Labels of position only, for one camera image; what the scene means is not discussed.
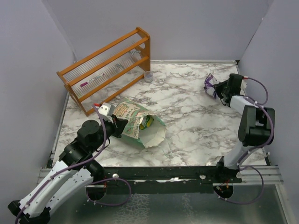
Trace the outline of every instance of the black metal bar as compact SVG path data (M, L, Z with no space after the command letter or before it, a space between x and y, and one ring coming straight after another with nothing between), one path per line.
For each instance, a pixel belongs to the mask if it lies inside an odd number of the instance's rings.
M179 178L183 180L199 180L201 184L223 182L217 176L216 166L194 166L194 167L105 167L105 177L112 178L113 174L125 180L170 180ZM229 179L230 183L241 183L236 177Z
M214 192L212 184L201 184L199 180L178 182L129 181L132 194L179 194L179 193L208 193ZM107 183L106 194L123 195L128 193L128 186L121 181Z

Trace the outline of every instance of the screw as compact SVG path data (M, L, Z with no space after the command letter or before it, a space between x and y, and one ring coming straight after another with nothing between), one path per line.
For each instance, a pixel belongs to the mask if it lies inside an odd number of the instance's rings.
M117 178L119 178L119 176L118 176L118 174L113 174L112 178L117 179Z

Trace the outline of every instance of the green snack bag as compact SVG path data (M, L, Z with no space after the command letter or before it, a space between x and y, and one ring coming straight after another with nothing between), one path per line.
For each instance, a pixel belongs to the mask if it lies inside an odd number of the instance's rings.
M125 99L118 104L113 114L118 118L128 119L122 137L141 143L145 148L159 145L166 135L165 123L152 111Z

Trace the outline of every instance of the gray partition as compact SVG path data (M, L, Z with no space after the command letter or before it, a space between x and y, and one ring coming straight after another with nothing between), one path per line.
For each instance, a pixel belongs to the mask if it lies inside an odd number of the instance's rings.
M43 0L79 59L140 26L152 59L239 60L270 0Z

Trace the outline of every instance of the small plastic cup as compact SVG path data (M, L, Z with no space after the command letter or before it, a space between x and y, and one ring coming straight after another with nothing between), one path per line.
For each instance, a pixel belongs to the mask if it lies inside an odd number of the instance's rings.
M152 71L146 71L144 73L144 81L151 83L154 80L154 73Z

